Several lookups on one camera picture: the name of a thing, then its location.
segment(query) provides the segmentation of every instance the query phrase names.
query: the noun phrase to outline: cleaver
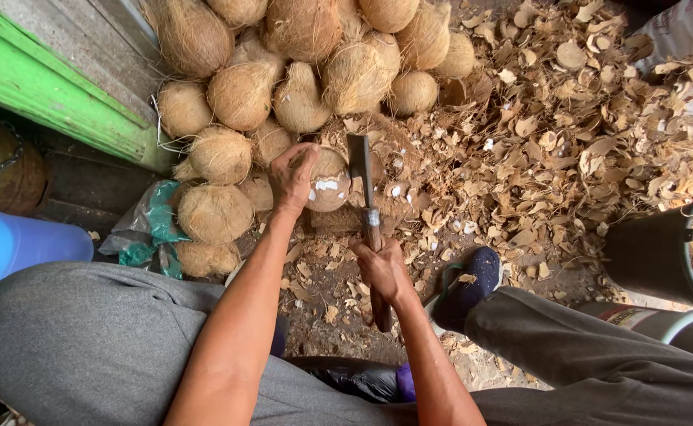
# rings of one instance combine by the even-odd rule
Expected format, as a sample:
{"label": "cleaver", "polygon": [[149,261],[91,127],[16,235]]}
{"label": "cleaver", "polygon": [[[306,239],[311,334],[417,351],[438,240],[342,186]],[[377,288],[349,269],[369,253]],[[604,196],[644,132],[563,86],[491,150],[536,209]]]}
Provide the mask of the cleaver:
{"label": "cleaver", "polygon": [[[368,137],[361,135],[346,135],[349,150],[349,171],[352,179],[362,178],[362,192],[365,193],[365,208],[362,209],[362,233],[370,250],[379,252],[383,246],[380,240],[380,215],[373,203],[373,183],[370,175],[370,150]],[[370,292],[370,304],[373,309],[373,320],[382,333],[391,330],[391,306],[377,290]]]}

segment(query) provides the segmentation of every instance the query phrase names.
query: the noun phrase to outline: hand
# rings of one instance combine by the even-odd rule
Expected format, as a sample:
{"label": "hand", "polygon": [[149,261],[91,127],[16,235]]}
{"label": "hand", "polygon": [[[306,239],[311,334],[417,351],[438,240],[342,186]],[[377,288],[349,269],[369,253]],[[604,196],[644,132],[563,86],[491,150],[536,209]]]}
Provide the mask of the hand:
{"label": "hand", "polygon": [[412,279],[407,274],[404,257],[399,242],[393,238],[381,237],[383,248],[373,252],[358,237],[352,237],[349,245],[357,255],[362,280],[377,289],[389,305],[407,296],[417,297]]}
{"label": "hand", "polygon": [[309,174],[319,152],[320,145],[316,143],[297,143],[270,163],[268,177],[274,209],[289,211],[296,217],[302,214],[311,189]]}

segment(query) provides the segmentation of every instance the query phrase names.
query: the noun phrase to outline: man's right hand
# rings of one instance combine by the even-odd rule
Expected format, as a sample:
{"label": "man's right hand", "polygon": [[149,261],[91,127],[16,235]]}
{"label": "man's right hand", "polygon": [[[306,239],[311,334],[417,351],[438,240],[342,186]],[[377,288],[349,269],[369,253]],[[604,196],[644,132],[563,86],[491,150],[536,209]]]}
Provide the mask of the man's right hand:
{"label": "man's right hand", "polygon": [[407,274],[399,242],[388,237],[381,239],[383,248],[377,253],[370,250],[370,247],[358,237],[352,237],[349,244],[357,255],[362,280],[377,289],[389,305],[396,307],[400,299],[417,297],[417,293],[412,286],[412,279]]}

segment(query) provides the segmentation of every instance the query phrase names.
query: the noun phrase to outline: wooden knife handle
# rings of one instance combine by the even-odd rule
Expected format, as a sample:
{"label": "wooden knife handle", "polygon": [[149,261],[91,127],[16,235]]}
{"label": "wooden knife handle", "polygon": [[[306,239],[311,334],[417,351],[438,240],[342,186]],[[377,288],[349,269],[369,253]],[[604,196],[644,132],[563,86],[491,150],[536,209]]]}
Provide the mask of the wooden knife handle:
{"label": "wooden knife handle", "polygon": [[[370,250],[379,252],[383,248],[383,241],[380,239],[380,216],[377,208],[362,210],[362,232],[365,234]],[[391,306],[386,303],[377,289],[370,290],[370,305],[373,309],[375,325],[378,326],[380,332],[388,333],[391,331]]]}

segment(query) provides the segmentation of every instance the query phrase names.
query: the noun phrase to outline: black bucket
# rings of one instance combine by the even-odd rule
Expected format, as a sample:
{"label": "black bucket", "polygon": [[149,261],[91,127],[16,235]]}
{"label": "black bucket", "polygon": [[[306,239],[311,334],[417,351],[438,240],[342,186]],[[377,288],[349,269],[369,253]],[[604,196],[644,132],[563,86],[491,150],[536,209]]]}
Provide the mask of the black bucket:
{"label": "black bucket", "polygon": [[612,280],[626,290],[693,306],[693,202],[609,229],[604,247]]}

